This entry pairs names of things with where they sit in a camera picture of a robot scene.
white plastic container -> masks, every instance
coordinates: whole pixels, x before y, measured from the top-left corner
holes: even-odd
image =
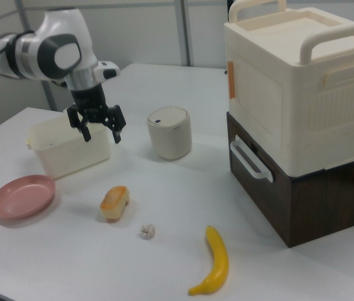
[[[88,124],[88,129],[92,138],[85,142],[63,115],[30,127],[26,144],[35,151],[45,174],[56,179],[110,157],[106,127]]]
[[[354,161],[354,22],[314,8],[225,24],[230,114],[292,177]]]
[[[175,160],[191,150],[191,120],[183,108],[165,107],[155,111],[147,119],[147,128],[159,157]]]

orange tape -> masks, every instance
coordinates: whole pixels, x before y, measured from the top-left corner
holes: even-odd
[[[234,71],[233,71],[233,62],[227,62],[227,76],[228,76],[228,97],[229,99],[235,98],[234,90]]]

dark brown drawer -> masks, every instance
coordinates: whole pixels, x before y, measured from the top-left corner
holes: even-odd
[[[227,127],[230,147],[242,140],[270,170],[272,182],[255,178],[239,157],[252,166],[250,159],[230,148],[232,173],[288,247],[354,226],[354,162],[289,177],[229,113]]]

banana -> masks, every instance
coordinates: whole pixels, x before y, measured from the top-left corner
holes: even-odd
[[[219,232],[212,226],[206,228],[206,238],[213,252],[213,268],[205,279],[188,290],[191,296],[213,293],[225,283],[228,274],[228,255]]]

pink plate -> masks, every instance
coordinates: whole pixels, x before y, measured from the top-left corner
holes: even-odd
[[[0,218],[24,218],[43,209],[54,198],[52,179],[34,175],[21,177],[0,188]]]

